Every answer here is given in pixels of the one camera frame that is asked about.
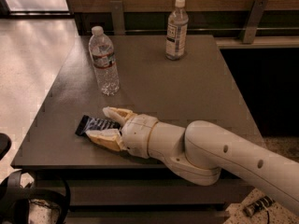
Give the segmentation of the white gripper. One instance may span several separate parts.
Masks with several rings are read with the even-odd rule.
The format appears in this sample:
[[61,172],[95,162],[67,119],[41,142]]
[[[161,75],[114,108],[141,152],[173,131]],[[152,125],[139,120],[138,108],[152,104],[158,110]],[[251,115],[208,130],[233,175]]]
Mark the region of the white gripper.
[[153,127],[158,119],[148,115],[135,115],[132,110],[104,107],[103,113],[107,118],[113,119],[123,126],[121,133],[118,129],[89,130],[87,136],[95,144],[112,151],[124,151],[132,156],[148,159],[148,143]]

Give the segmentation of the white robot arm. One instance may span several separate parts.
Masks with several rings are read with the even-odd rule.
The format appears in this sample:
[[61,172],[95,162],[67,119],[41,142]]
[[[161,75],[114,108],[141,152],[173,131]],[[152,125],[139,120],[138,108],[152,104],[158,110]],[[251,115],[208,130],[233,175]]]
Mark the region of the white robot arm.
[[226,170],[299,215],[298,162],[208,121],[183,128],[128,109],[105,107],[103,112],[104,119],[88,119],[83,128],[95,144],[156,159],[200,186],[215,184]]

